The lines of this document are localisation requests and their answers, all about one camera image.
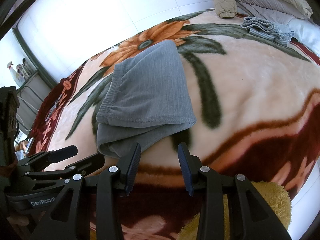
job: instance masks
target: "bed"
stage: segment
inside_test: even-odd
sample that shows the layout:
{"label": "bed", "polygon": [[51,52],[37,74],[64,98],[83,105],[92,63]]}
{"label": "bed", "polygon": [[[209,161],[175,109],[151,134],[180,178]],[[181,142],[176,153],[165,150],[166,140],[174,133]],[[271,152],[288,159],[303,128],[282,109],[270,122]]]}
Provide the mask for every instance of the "bed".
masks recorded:
{"label": "bed", "polygon": [[[208,9],[167,20],[91,57],[44,100],[30,133],[35,138],[30,154],[78,147],[77,156],[47,170],[95,154],[96,115],[114,65],[172,40],[197,122],[143,152],[133,192],[120,200],[124,238],[176,239],[199,212],[201,199],[184,193],[177,157],[182,141],[219,173],[273,181],[294,198],[320,153],[320,60],[299,42],[285,47],[253,36],[242,22],[241,14],[222,19]],[[105,160],[95,174],[117,162]],[[94,195],[91,205],[94,209]],[[94,212],[91,228],[94,235]]]}

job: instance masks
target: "yellow plush toy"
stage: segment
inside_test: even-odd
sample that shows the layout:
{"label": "yellow plush toy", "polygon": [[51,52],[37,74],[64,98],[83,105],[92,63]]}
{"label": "yellow plush toy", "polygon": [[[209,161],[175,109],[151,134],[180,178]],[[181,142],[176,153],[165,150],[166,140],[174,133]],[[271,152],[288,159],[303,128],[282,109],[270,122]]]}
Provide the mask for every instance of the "yellow plush toy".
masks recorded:
{"label": "yellow plush toy", "polygon": [[[291,201],[288,192],[274,182],[252,182],[252,184],[278,216],[284,227],[288,229],[291,221]],[[224,236],[225,240],[229,240],[229,209],[226,195],[223,196],[223,205],[225,222]],[[200,214],[195,215],[193,220],[182,228],[177,240],[196,240],[199,217]]]}

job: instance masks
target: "wall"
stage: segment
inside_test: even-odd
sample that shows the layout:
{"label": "wall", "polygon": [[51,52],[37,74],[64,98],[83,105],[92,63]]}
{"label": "wall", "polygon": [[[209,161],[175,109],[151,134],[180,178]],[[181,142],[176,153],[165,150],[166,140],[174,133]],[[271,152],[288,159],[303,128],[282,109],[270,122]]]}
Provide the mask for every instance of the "wall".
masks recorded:
{"label": "wall", "polygon": [[22,59],[26,57],[22,48],[18,44],[12,30],[0,40],[0,87],[16,86],[17,84],[13,80],[7,64],[12,61],[13,68],[22,63]]}
{"label": "wall", "polygon": [[320,210],[320,171],[315,164],[302,189],[291,201],[291,223],[288,232],[292,240],[299,240]]}
{"label": "wall", "polygon": [[37,0],[18,29],[59,82],[87,58],[138,32],[212,7],[212,0]]}

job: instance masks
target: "gray striped cloth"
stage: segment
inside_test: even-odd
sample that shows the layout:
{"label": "gray striped cloth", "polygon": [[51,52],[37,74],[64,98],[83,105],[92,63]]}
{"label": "gray striped cloth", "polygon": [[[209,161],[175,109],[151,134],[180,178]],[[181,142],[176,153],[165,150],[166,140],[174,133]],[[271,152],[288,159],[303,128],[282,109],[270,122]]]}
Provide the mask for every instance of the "gray striped cloth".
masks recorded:
{"label": "gray striped cloth", "polygon": [[240,26],[249,30],[252,35],[274,41],[283,46],[288,46],[291,38],[294,37],[294,31],[291,31],[288,26],[256,17],[243,18],[243,23]]}

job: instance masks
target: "plastic bottle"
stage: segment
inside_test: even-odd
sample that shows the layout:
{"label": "plastic bottle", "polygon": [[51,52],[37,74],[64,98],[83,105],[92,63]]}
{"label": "plastic bottle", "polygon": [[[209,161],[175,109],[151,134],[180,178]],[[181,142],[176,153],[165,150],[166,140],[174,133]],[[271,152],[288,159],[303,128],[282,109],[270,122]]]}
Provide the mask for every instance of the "plastic bottle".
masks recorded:
{"label": "plastic bottle", "polygon": [[7,64],[7,68],[9,68],[10,70],[10,73],[11,73],[11,76],[13,78],[13,80],[15,81],[15,83],[21,87],[24,83],[24,79],[23,79],[23,76],[21,76],[18,72],[16,72],[14,69],[13,69],[13,64],[12,62],[10,61],[8,64]]}
{"label": "plastic bottle", "polygon": [[23,65],[18,64],[17,65],[17,72],[23,76],[24,80],[27,80],[29,78],[28,73],[26,72],[26,70],[24,69]]}
{"label": "plastic bottle", "polygon": [[28,73],[29,76],[33,74],[34,70],[31,68],[31,66],[28,64],[25,58],[22,59],[22,66],[24,67],[25,71]]}

